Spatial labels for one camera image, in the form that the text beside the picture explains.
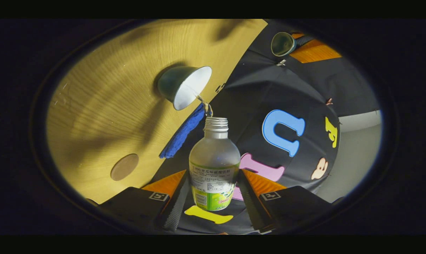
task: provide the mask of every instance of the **blue letter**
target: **blue letter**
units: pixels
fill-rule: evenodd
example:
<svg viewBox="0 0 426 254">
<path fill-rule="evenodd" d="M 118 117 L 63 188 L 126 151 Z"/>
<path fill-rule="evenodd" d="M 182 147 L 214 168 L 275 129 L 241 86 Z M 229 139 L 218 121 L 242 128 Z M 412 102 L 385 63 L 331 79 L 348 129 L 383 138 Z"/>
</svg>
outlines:
<svg viewBox="0 0 426 254">
<path fill-rule="evenodd" d="M 300 137 L 304 133 L 305 121 L 304 119 L 297 119 L 280 109 L 269 112 L 265 120 L 263 120 L 262 133 L 265 140 L 271 145 L 287 151 L 290 157 L 294 157 L 299 149 L 299 141 L 291 142 L 276 135 L 274 127 L 278 123 L 296 131 L 296 134 Z"/>
</svg>

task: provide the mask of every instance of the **bottle neck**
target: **bottle neck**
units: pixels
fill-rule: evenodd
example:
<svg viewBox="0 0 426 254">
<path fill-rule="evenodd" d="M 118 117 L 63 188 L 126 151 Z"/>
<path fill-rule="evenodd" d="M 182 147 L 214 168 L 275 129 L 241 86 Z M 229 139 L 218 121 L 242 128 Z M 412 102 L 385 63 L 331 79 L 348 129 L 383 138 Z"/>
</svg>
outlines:
<svg viewBox="0 0 426 254">
<path fill-rule="evenodd" d="M 206 138 L 217 138 L 217 139 L 224 139 L 229 137 L 228 132 L 214 132 L 214 131 L 204 131 Z"/>
</svg>

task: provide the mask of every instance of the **metal clip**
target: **metal clip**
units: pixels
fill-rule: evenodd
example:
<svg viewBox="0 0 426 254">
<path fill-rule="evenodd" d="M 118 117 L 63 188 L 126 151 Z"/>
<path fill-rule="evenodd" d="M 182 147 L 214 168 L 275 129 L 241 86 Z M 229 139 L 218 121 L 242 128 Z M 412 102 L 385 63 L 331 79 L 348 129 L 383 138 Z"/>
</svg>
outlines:
<svg viewBox="0 0 426 254">
<path fill-rule="evenodd" d="M 285 60 L 285 59 L 283 59 L 282 61 L 280 61 L 278 64 L 276 64 L 277 66 L 285 66 L 285 62 L 286 62 L 287 60 Z"/>
</svg>

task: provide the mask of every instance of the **yellow letter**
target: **yellow letter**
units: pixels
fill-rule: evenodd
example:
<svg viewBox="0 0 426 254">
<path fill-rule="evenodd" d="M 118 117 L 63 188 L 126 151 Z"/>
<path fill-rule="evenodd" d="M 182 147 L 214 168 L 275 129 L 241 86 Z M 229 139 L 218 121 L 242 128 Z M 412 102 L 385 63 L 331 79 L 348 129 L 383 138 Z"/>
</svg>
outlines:
<svg viewBox="0 0 426 254">
<path fill-rule="evenodd" d="M 332 147 L 335 148 L 337 146 L 338 130 L 329 122 L 329 119 L 327 117 L 326 117 L 326 132 L 330 132 L 329 139 L 333 141 Z"/>
</svg>

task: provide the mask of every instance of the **green cup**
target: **green cup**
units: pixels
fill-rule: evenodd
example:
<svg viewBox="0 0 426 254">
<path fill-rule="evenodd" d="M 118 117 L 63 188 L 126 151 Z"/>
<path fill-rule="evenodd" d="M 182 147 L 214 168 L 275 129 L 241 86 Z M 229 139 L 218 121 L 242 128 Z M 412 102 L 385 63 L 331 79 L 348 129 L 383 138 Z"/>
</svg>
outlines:
<svg viewBox="0 0 426 254">
<path fill-rule="evenodd" d="M 210 66 L 177 66 L 158 79 L 158 90 L 176 110 L 189 106 L 203 91 L 212 74 Z"/>
<path fill-rule="evenodd" d="M 278 32 L 271 40 L 271 52 L 275 56 L 286 56 L 311 40 L 313 38 L 310 36 L 301 36 L 298 39 L 294 39 L 287 32 Z"/>
</svg>

